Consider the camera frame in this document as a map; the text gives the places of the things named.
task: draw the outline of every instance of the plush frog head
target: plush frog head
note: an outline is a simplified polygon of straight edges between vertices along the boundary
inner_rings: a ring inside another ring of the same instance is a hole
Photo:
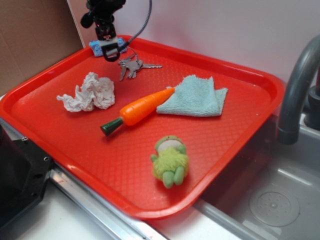
[[[153,175],[169,189],[181,185],[189,170],[189,158],[184,143],[177,136],[165,136],[155,145],[157,155],[151,155]]]

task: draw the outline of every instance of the orange carrot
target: orange carrot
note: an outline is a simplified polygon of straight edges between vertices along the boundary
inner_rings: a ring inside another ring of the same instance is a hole
[[[138,123],[156,110],[157,106],[163,104],[174,92],[174,87],[167,88],[126,105],[120,110],[120,117],[101,126],[101,130],[108,136],[123,123],[128,126]]]

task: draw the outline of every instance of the sink basin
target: sink basin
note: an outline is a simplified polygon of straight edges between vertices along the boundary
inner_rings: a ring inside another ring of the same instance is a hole
[[[206,212],[244,239],[319,239],[320,134],[301,126],[298,142],[283,145],[275,128],[272,116],[202,194]]]

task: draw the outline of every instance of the sink faucet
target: sink faucet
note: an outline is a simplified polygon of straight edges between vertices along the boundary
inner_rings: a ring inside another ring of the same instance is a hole
[[[283,144],[298,141],[300,118],[307,127],[320,130],[320,35],[302,51],[288,81],[276,126],[276,139]],[[316,73],[316,84],[310,87]]]

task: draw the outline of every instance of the red tray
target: red tray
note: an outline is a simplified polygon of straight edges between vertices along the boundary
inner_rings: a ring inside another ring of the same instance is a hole
[[[143,39],[130,45],[146,64],[135,79],[119,81],[117,62],[94,57],[84,48],[11,90],[0,102],[0,116],[38,144],[62,167],[125,213],[157,219],[190,206],[231,161],[282,101],[274,76]],[[129,50],[121,56],[131,55]],[[74,97],[89,72],[114,82],[115,104],[107,110],[68,112],[57,95]],[[184,77],[214,79],[228,88],[218,117],[188,117],[153,112],[134,126],[122,125],[109,137],[100,126],[119,116],[134,100],[176,86]],[[150,155],[166,135],[187,147],[189,174],[183,185],[166,189],[152,175]]]

